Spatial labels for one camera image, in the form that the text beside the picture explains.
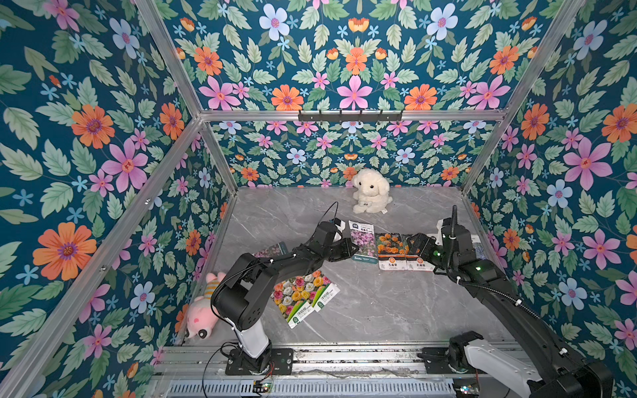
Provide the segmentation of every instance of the pink plush toy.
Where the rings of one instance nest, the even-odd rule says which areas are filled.
[[[212,333],[212,328],[219,320],[210,308],[210,298],[221,282],[225,278],[225,273],[219,273],[218,278],[213,274],[206,275],[206,289],[204,294],[195,297],[188,309],[186,337],[193,338],[195,335],[202,339],[207,338]]]

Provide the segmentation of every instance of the seed packet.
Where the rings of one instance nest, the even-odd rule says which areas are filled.
[[[378,267],[384,271],[404,271],[407,266],[403,237],[400,234],[375,234]]]
[[[378,255],[376,254],[376,246],[374,245],[374,225],[363,224],[352,220],[350,220],[349,223],[352,242],[361,248],[352,259],[354,261],[376,264],[378,262]]]

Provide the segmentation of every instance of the ventilation grille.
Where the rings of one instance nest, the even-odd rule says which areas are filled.
[[[206,380],[208,397],[257,397],[252,392],[253,380]],[[420,381],[414,379],[392,380],[275,380],[274,389],[264,396],[272,397],[333,397],[375,395],[395,397],[455,397],[448,381]],[[203,397],[201,381],[175,380],[171,383],[167,398]]]

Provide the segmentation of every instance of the white plush toy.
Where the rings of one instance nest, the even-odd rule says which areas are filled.
[[[354,205],[354,213],[378,213],[390,203],[393,198],[389,195],[389,182],[374,169],[363,169],[352,178],[354,187],[354,199],[358,204]]]

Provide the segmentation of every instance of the stuffed animal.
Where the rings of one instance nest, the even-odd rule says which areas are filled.
[[[354,213],[378,213],[393,201],[389,195],[389,182],[374,169],[363,169],[352,178],[352,183],[358,191],[354,192]]]
[[[221,282],[225,278],[224,273],[219,273],[218,278],[213,273],[206,275],[206,289],[204,294],[195,297],[188,308],[186,337],[193,338],[195,335],[202,339],[207,338],[212,333],[212,328],[219,320],[210,308],[210,298]]]

